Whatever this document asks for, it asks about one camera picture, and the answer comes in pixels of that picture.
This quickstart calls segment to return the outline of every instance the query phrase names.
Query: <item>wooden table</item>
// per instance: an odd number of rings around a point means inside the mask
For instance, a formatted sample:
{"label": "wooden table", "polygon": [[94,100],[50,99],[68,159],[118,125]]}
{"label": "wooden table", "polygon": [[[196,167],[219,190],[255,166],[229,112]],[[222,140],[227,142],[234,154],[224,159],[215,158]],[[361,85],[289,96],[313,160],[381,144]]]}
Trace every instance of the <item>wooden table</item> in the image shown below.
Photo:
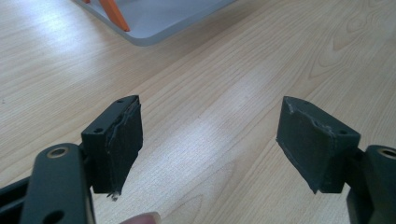
{"label": "wooden table", "polygon": [[148,48],[71,0],[0,19],[0,187],[140,95],[144,147],[117,202],[94,196],[98,223],[348,223],[348,188],[314,195],[276,143],[284,95],[396,147],[396,1],[238,0]]}

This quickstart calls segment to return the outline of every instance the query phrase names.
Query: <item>orange object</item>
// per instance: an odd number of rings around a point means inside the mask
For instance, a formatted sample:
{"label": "orange object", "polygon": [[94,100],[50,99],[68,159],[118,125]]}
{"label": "orange object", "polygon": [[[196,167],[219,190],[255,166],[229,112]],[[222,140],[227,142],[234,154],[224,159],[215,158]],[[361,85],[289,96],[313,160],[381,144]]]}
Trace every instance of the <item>orange object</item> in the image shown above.
{"label": "orange object", "polygon": [[108,18],[120,27],[123,31],[128,32],[130,31],[128,23],[126,23],[125,19],[123,18],[119,7],[117,6],[114,0],[99,0],[100,4],[102,5],[105,13],[107,14]]}

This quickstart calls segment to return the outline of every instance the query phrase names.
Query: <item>fingertip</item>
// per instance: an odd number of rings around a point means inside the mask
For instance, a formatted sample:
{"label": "fingertip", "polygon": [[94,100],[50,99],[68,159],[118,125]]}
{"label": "fingertip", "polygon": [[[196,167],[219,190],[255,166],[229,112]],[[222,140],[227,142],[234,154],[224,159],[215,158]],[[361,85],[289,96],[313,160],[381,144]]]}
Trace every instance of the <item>fingertip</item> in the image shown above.
{"label": "fingertip", "polygon": [[161,216],[158,212],[145,213],[131,217],[121,224],[161,224]]}

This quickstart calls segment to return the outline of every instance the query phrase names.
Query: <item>gray plastic tray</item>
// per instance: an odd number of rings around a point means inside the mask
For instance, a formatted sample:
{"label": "gray plastic tray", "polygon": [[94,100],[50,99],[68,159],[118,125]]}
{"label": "gray plastic tray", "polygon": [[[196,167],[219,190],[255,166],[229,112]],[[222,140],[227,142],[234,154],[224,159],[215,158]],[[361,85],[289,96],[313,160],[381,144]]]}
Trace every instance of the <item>gray plastic tray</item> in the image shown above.
{"label": "gray plastic tray", "polygon": [[124,32],[111,22],[98,0],[85,4],[75,0],[93,15],[137,46],[158,43],[234,0],[118,0],[131,31]]}

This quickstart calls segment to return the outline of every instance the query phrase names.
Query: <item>metal ring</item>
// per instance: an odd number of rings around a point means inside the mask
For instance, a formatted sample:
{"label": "metal ring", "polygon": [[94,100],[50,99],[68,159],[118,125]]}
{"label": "metal ring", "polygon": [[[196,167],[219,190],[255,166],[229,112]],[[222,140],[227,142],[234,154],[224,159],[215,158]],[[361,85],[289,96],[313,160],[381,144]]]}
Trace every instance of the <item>metal ring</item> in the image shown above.
{"label": "metal ring", "polygon": [[69,152],[68,147],[56,147],[53,150],[49,151],[49,153],[47,153],[47,157],[50,159],[56,159],[64,156],[65,154],[67,154],[67,152]]}

